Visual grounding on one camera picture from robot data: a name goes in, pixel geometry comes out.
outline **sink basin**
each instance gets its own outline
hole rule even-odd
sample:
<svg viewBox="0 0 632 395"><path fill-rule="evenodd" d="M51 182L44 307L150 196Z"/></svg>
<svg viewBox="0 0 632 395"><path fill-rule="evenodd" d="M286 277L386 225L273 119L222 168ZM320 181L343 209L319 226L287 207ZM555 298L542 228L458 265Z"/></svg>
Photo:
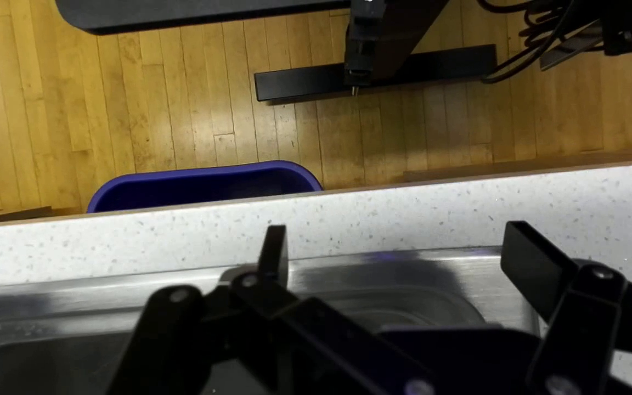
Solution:
<svg viewBox="0 0 632 395"><path fill-rule="evenodd" d="M105 394L147 296L181 283L211 293L225 273L0 288L0 395ZM327 302L371 331L503 326L537 333L537 318L501 273L496 249L298 259L290 262L287 288ZM213 370L204 394L266 392L229 362Z"/></svg>

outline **white countertop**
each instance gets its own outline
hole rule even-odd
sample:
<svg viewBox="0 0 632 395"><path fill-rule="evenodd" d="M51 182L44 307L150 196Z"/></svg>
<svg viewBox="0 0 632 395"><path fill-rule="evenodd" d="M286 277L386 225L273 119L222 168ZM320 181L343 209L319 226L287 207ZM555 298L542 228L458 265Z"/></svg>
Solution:
<svg viewBox="0 0 632 395"><path fill-rule="evenodd" d="M247 263L267 225L287 225L293 257L319 257L498 246L509 220L632 279L632 168L614 168L7 225L0 283Z"/></svg>

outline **blue bin rim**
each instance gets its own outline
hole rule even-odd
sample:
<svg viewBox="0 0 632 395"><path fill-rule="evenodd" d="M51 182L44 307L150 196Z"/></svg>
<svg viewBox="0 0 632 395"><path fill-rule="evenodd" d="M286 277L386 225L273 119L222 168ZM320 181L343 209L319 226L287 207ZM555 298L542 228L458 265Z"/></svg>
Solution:
<svg viewBox="0 0 632 395"><path fill-rule="evenodd" d="M198 168L198 169L173 169L173 171L152 171L152 174L125 174L108 181L87 204L87 213L96 213L100 203L119 184L138 184L138 182L160 182L160 181L179 181L186 175L226 175L226 174L260 174L260 171L293 171L298 174L315 191L323 191L317 175L298 162L290 161L270 161L270 162L248 162L248 166L230 166L230 168Z"/></svg>

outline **blue trash bin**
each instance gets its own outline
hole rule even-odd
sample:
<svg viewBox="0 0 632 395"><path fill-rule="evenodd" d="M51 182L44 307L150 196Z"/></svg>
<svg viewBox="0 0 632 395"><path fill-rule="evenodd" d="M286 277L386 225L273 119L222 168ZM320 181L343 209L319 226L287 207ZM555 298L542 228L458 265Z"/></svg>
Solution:
<svg viewBox="0 0 632 395"><path fill-rule="evenodd" d="M323 191L323 186L311 171L286 161L240 168L132 174L105 182L94 194L87 213L307 191Z"/></svg>

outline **black metal base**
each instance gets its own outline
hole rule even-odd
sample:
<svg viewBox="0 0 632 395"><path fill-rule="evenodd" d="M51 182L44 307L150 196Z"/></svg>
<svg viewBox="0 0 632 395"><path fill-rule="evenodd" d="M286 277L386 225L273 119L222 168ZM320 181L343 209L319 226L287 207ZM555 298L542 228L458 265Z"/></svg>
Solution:
<svg viewBox="0 0 632 395"><path fill-rule="evenodd" d="M410 56L397 74L376 82L369 89L478 80L496 69L496 47L469 47L439 54ZM254 74L260 101L287 103L317 96L349 94L345 67L327 65L315 69L274 70Z"/></svg>

